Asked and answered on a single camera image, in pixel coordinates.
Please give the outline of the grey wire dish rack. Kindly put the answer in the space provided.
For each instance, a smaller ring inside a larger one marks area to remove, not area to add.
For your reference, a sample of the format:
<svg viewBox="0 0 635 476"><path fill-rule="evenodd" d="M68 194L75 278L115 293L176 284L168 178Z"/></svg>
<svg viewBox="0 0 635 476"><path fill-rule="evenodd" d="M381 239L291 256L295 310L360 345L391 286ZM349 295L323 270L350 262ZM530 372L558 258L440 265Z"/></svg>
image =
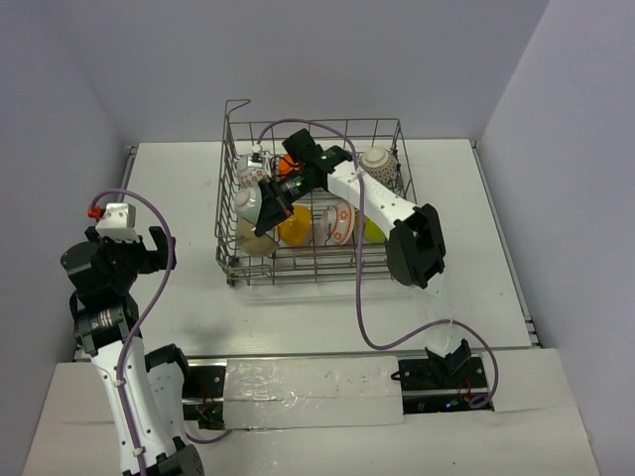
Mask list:
<svg viewBox="0 0 635 476"><path fill-rule="evenodd" d="M318 189L299 201L312 213L312 225L304 242L290 246L282 241L276 229L269 236L279 248L271 255L252 257L239 247L239 219L234 211L234 195L239 189L237 164L241 155L252 152L261 131L268 122L242 118L248 99L228 99L224 106L222 146L214 236L217 240L216 261L234 286L299 284L306 282L352 281L355 278L357 234L345 244L327 240L319 224L321 215L340 202L335 195ZM396 117L328 118L322 124L346 135L356 151L362 153L379 146L389 150L397 160L396 176L388 188L402 198L417 202L406 140L401 121Z"/></svg>

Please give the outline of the light teal bowl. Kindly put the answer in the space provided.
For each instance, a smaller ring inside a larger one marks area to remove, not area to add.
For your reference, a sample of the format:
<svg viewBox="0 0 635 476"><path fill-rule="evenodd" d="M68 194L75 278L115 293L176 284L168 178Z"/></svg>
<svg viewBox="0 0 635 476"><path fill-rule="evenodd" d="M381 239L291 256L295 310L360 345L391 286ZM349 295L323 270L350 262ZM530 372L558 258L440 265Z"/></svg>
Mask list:
<svg viewBox="0 0 635 476"><path fill-rule="evenodd" d="M256 224L262 208L262 192L258 185L241 188L234 195L236 215L249 223Z"/></svg>

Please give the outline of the yellow-orange bowl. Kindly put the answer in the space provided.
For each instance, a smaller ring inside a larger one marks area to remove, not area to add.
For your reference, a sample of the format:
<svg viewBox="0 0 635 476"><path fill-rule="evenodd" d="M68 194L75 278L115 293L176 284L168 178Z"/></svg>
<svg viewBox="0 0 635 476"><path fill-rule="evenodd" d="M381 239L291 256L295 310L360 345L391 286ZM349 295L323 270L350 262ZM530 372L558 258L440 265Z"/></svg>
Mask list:
<svg viewBox="0 0 635 476"><path fill-rule="evenodd" d="M280 239L289 246L300 246L309 235L312 226L310 210L302 205L294 208L294 213L278 225Z"/></svg>

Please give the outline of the blue triangle pattern bowl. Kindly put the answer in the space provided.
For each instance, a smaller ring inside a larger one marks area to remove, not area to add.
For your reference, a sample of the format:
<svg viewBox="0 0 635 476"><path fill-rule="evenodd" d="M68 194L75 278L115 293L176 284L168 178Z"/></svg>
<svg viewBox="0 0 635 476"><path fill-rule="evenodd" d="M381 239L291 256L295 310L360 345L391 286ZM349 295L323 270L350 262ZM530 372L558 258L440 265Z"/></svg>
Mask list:
<svg viewBox="0 0 635 476"><path fill-rule="evenodd" d="M267 161L260 166L250 166L250 158L251 156L249 154L241 155L236 162L236 174L238 184L241 188L257 185L262 179L271 176L271 168Z"/></svg>

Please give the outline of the orange bowl white inside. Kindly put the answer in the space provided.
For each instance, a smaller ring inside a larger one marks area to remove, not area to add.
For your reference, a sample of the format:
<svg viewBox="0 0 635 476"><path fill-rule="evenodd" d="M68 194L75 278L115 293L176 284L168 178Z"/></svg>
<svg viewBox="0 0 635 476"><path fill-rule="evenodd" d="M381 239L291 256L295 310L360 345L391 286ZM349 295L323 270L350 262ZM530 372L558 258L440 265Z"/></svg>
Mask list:
<svg viewBox="0 0 635 476"><path fill-rule="evenodd" d="M279 178L285 178L288 174L295 172L298 164L289 156L281 156L278 160L277 175Z"/></svg>

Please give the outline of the orange white patterned bowl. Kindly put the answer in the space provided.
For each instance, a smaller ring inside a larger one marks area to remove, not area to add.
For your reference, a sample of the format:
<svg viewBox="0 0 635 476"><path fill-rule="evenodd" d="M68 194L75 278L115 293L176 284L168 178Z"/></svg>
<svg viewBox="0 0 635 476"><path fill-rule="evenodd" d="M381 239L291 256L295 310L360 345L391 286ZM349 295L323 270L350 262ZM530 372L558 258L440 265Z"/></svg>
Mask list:
<svg viewBox="0 0 635 476"><path fill-rule="evenodd" d="M344 245L353 233L355 208L347 201L329 206L320 218L328 245Z"/></svg>

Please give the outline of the lime green bowl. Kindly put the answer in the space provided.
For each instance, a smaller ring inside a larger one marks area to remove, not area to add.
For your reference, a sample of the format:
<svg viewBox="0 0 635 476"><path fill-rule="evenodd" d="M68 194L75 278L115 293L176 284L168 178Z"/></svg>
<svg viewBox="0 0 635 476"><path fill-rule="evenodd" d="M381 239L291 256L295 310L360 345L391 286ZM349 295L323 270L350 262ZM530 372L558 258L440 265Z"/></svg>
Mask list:
<svg viewBox="0 0 635 476"><path fill-rule="evenodd" d="M364 218L363 235L368 243L382 244L386 241L383 231L369 217Z"/></svg>

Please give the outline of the grey patterned bowl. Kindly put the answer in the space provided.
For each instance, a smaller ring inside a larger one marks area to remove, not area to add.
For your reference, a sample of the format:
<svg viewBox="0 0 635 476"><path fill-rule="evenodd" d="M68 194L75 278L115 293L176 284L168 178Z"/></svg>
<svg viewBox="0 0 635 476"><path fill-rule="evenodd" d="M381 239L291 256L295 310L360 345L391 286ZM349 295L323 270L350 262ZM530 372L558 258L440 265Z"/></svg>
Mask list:
<svg viewBox="0 0 635 476"><path fill-rule="evenodd" d="M398 162L393 154L383 147L372 147L360 156L360 164L373 178L390 186L397 178Z"/></svg>

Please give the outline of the black glossy bowl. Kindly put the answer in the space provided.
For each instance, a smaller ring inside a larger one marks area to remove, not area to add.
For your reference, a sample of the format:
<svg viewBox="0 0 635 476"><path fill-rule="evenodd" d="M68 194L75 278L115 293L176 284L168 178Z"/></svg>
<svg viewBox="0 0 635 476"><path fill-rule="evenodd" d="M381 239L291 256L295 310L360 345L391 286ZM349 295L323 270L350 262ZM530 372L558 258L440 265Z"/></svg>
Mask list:
<svg viewBox="0 0 635 476"><path fill-rule="evenodd" d="M236 236L237 246L251 257L267 257L279 248L278 243L269 235L256 236L255 226L243 218L237 221Z"/></svg>

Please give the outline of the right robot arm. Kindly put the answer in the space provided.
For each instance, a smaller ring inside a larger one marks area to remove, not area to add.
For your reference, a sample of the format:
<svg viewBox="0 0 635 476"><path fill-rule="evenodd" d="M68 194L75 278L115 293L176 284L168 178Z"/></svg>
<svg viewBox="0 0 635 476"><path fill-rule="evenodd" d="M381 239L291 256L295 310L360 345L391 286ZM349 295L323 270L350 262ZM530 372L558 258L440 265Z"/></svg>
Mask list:
<svg viewBox="0 0 635 476"><path fill-rule="evenodd" d="M431 204L417 205L394 193L361 167L354 149L325 149L307 129L287 138L283 147L300 169L243 188L241 192L255 202L236 204L236 213L254 225L255 236L282 224L295 211L295 202L322 189L354 206L361 220L369 218L378 225L387 238L388 271L398 283L424 290L444 273L445 238Z"/></svg>

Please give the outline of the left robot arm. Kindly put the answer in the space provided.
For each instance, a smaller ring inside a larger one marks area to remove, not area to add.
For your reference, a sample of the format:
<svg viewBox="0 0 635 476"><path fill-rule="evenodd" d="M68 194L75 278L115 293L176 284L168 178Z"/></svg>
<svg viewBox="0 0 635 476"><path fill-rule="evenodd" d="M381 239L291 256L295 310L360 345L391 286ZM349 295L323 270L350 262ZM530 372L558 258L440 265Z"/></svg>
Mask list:
<svg viewBox="0 0 635 476"><path fill-rule="evenodd" d="M104 386L115 424L124 475L201 475L203 464L185 430L182 395L193 383L183 351L168 344L146 352L138 305L130 290L141 274L169 274L176 265L173 237L150 229L155 249L141 236L117 242L85 231L86 239L61 257L74 291L69 300L76 342Z"/></svg>

